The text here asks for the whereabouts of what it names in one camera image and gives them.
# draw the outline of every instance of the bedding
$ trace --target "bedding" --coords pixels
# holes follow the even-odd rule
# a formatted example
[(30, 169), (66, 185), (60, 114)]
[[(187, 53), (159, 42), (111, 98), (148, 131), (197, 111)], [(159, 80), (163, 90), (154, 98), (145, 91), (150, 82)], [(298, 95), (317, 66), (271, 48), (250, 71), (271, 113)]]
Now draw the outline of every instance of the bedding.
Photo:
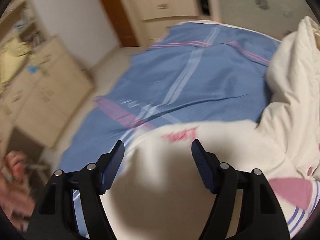
[[(191, 122), (136, 131), (125, 167), (101, 197), (118, 239), (198, 239), (214, 199), (191, 155), (204, 149), (235, 169), (263, 171), (293, 238), (320, 199), (313, 178), (319, 165), (319, 26), (304, 18), (274, 54), (266, 80), (273, 92), (260, 123)], [(236, 231), (241, 192), (228, 236)]]
[[(128, 149), (141, 127), (145, 132), (185, 122), (259, 122), (271, 99), (265, 74), (278, 46), (260, 33), (216, 23), (172, 27), (167, 38), (132, 58), (110, 94), (96, 98), (97, 107), (62, 155), (59, 169), (75, 171), (96, 162), (119, 139)], [(187, 134), (194, 136), (192, 130)], [(74, 201), (85, 235), (77, 191)]]

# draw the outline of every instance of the hand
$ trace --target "hand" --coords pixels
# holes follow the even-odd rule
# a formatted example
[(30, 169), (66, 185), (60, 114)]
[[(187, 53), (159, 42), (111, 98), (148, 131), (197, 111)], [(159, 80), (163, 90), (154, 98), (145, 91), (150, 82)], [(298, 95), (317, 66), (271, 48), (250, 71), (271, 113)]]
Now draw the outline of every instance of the hand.
[(12, 176), (18, 181), (22, 182), (25, 178), (24, 162), (27, 160), (26, 155), (23, 152), (12, 151), (5, 157), (5, 162), (9, 168)]

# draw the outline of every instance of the cabinet drawer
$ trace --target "cabinet drawer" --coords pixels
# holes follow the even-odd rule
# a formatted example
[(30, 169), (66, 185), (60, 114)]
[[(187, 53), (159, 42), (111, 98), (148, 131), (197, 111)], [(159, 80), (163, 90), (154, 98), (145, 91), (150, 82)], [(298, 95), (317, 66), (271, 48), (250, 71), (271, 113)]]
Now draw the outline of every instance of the cabinet drawer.
[(149, 39), (162, 39), (168, 32), (169, 28), (180, 23), (194, 19), (169, 19), (145, 22), (145, 27), (149, 35)]
[(35, 85), (32, 74), (24, 68), (14, 79), (4, 95), (4, 110), (8, 117), (14, 121), (27, 101), (31, 91)]
[(52, 147), (66, 122), (67, 117), (44, 93), (35, 89), (18, 115), (16, 125), (38, 143)]
[(199, 15), (196, 0), (137, 0), (142, 20)]
[(67, 53), (55, 61), (37, 87), (59, 111), (70, 117), (91, 91), (92, 84)]
[(67, 52), (62, 40), (58, 36), (54, 36), (46, 42), (38, 52), (36, 52), (33, 63), (38, 65), (39, 69), (46, 73), (63, 54)]
[(8, 143), (10, 141), (13, 125), (7, 114), (1, 108), (0, 110), (0, 158), (6, 154)]

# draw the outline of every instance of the metal rivet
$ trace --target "metal rivet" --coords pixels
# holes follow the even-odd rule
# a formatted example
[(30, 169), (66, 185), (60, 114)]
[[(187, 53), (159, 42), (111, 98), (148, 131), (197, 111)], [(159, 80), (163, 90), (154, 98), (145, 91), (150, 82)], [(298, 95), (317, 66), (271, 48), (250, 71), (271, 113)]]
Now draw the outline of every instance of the metal rivet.
[(256, 174), (256, 175), (261, 175), (261, 174), (262, 174), (262, 171), (259, 170), (259, 169), (254, 169), (253, 172), (254, 172), (254, 174)]
[(89, 171), (92, 171), (92, 170), (94, 170), (96, 168), (96, 165), (94, 164), (94, 163), (89, 163), (88, 165), (87, 165), (87, 169), (89, 170)]
[(54, 175), (55, 176), (60, 176), (62, 174), (62, 170), (56, 170), (55, 172), (54, 172)]
[(229, 164), (228, 163), (220, 163), (220, 168), (226, 170), (229, 168)]

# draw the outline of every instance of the yellow cloth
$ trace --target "yellow cloth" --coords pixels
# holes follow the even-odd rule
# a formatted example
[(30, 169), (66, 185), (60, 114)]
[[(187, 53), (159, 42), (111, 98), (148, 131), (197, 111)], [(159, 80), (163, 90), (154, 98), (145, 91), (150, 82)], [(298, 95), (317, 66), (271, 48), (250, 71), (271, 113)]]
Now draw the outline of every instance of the yellow cloth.
[(20, 42), (18, 37), (8, 41), (0, 53), (0, 78), (3, 87), (23, 67), (30, 52), (27, 42)]

